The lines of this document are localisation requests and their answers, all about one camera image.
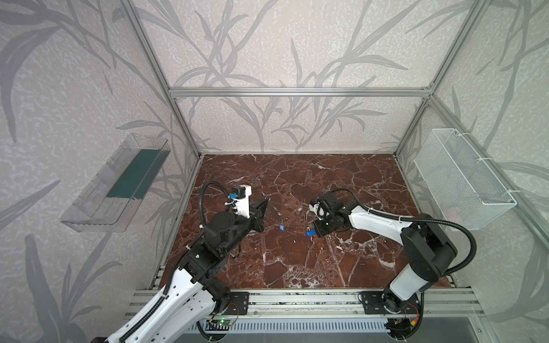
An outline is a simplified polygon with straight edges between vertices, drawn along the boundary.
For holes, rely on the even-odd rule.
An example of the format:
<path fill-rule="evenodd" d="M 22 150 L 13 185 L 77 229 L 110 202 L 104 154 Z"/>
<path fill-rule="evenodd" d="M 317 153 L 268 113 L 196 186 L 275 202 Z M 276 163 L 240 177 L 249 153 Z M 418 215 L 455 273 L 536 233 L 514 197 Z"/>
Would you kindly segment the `green circuit board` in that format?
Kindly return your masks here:
<path fill-rule="evenodd" d="M 210 319 L 207 320 L 207 327 L 209 330 L 213 331 L 228 331 L 236 324 L 236 322 L 236 318 Z"/>

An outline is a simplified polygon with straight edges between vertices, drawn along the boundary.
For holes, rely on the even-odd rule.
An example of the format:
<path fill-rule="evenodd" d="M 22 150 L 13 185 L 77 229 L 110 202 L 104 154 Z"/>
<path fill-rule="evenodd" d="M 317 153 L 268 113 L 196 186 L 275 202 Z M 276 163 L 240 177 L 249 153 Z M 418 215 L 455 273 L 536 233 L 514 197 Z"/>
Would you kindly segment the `clear plastic wall shelf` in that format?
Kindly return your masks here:
<path fill-rule="evenodd" d="M 128 134 L 60 222 L 76 232 L 124 232 L 170 155 L 161 137 Z"/>

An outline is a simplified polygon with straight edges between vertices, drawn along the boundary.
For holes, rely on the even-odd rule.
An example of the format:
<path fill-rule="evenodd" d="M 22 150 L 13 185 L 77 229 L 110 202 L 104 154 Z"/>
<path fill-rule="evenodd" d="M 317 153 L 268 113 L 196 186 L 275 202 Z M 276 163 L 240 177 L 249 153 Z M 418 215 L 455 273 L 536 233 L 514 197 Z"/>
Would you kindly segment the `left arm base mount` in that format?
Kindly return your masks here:
<path fill-rule="evenodd" d="M 216 303 L 214 313 L 234 316 L 246 315 L 249 305 L 249 292 L 231 292 Z"/>

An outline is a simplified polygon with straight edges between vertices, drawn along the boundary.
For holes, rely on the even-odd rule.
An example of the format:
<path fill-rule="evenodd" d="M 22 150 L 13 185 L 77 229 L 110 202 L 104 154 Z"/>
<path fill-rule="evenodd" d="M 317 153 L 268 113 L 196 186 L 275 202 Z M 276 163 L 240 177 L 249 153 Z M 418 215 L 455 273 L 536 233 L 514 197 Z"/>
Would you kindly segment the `metal key holder plate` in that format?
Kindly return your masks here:
<path fill-rule="evenodd" d="M 284 221 L 284 217 L 275 202 L 270 202 L 268 212 L 270 218 L 272 218 L 275 222 L 281 223 Z"/>

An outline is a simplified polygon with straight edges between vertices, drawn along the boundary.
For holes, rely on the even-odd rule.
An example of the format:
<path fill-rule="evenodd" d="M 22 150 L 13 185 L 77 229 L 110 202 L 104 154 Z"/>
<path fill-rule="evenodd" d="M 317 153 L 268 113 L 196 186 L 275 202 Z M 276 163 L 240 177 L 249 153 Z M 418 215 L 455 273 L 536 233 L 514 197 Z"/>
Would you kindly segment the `aluminium frame crossbar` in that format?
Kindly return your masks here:
<path fill-rule="evenodd" d="M 174 87 L 173 98 L 184 97 L 427 97 L 420 87 L 303 88 L 303 87 Z"/>

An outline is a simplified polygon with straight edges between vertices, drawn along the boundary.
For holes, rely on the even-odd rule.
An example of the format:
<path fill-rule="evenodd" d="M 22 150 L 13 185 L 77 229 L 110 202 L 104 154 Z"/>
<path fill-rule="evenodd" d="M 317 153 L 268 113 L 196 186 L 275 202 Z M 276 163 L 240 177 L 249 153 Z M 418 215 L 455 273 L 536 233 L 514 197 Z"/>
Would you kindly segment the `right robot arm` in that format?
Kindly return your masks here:
<path fill-rule="evenodd" d="M 418 292 L 437 283 L 458 255 L 440 224 L 427 214 L 414 219 L 358 203 L 343 204 L 334 192 L 312 200 L 309 208 L 317 217 L 313 226 L 318 237 L 349 228 L 389 238 L 403 247 L 407 265 L 381 296 L 384 306 L 391 312 L 398 312 Z"/>

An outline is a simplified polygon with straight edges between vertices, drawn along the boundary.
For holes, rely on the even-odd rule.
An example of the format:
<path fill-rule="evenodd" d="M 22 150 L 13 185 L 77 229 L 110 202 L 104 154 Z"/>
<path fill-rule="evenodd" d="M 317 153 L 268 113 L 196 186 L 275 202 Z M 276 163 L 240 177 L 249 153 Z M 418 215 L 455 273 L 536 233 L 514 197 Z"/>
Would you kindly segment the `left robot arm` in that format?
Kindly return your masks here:
<path fill-rule="evenodd" d="M 202 231 L 176 262 L 160 291 L 127 324 L 100 342 L 175 342 L 193 324 L 230 306 L 230 288 L 217 275 L 250 232 L 264 232 L 270 200 L 250 203 L 227 195 L 224 210 L 211 220 L 199 204 Z"/>

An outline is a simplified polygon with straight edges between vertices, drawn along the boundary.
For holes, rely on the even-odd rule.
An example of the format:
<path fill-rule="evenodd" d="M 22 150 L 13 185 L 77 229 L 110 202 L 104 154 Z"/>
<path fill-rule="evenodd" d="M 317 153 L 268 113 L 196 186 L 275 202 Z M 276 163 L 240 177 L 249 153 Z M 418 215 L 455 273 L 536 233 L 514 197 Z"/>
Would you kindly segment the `aluminium front rail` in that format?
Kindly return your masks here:
<path fill-rule="evenodd" d="M 365 314 L 358 295 L 363 289 L 254 289 L 240 319 L 412 317 L 414 314 Z M 471 288 L 431 288 L 425 292 L 426 317 L 484 317 Z"/>

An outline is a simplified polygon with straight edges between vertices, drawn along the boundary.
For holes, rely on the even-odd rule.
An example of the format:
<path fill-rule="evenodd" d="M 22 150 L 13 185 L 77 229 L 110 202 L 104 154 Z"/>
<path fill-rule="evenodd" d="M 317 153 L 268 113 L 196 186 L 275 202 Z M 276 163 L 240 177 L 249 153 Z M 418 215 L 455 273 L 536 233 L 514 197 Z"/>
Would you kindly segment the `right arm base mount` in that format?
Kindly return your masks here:
<path fill-rule="evenodd" d="M 413 314 L 419 313 L 422 307 L 417 294 L 408 300 L 401 300 L 390 290 L 363 291 L 358 299 L 365 314 Z"/>

